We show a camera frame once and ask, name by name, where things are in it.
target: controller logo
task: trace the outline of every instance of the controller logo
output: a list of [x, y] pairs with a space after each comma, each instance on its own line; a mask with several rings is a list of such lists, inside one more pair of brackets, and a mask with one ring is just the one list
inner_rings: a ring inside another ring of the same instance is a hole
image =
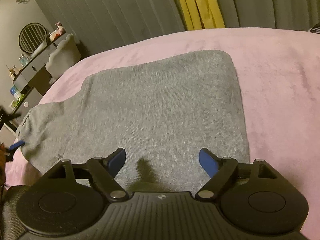
[[157, 198], [163, 200], [163, 199], [165, 199], [166, 197], [167, 197], [166, 195], [161, 194], [161, 195], [159, 195]]

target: curtain fold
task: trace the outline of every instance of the curtain fold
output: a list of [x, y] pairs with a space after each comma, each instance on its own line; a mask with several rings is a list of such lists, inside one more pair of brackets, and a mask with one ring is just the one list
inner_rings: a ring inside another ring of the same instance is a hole
[[175, 0], [36, 0], [54, 26], [79, 40], [83, 57], [185, 31]]
[[217, 0], [229, 27], [307, 31], [320, 20], [320, 0]]
[[179, 0], [187, 29], [224, 28], [217, 0]]

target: bed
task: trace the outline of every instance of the bed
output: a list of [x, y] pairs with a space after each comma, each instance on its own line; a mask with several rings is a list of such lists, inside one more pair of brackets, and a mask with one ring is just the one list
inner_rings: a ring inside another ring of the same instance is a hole
[[[79, 92], [84, 79], [102, 70], [152, 62], [187, 52], [218, 49], [236, 68], [250, 147], [250, 161], [267, 160], [309, 203], [302, 233], [320, 239], [320, 36], [264, 28], [174, 33], [83, 59], [57, 80], [40, 104]], [[40, 176], [22, 156], [6, 166], [9, 186], [31, 185]]]

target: desk drawer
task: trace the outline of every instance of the desk drawer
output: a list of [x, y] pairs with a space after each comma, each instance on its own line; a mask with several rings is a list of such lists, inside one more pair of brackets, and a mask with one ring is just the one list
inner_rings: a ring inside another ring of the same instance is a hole
[[44, 66], [43, 57], [36, 57], [22, 72], [21, 75], [27, 81], [27, 83], [38, 73]]
[[56, 47], [51, 44], [50, 46], [48, 46], [46, 49], [44, 49], [42, 52], [41, 52], [41, 55], [39, 55], [38, 57], [43, 57], [44, 58], [44, 61], [47, 61], [45, 62], [45, 64], [49, 61], [49, 56], [50, 54], [55, 51]]

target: gray fabric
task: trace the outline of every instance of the gray fabric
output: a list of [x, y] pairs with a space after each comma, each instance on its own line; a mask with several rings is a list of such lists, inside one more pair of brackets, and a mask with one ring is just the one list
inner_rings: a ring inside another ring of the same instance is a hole
[[89, 76], [72, 98], [33, 108], [17, 137], [42, 173], [61, 158], [84, 163], [123, 147], [116, 180], [127, 190], [197, 191], [209, 179], [202, 147], [249, 162], [236, 71], [215, 50]]
[[272, 0], [234, 0], [240, 27], [275, 28]]
[[10, 187], [4, 196], [0, 210], [3, 240], [16, 240], [25, 232], [17, 217], [16, 205], [18, 199], [28, 188], [28, 186]]
[[36, 0], [81, 42], [82, 56], [185, 30], [174, 0]]
[[226, 27], [306, 31], [319, 22], [320, 0], [217, 0]]

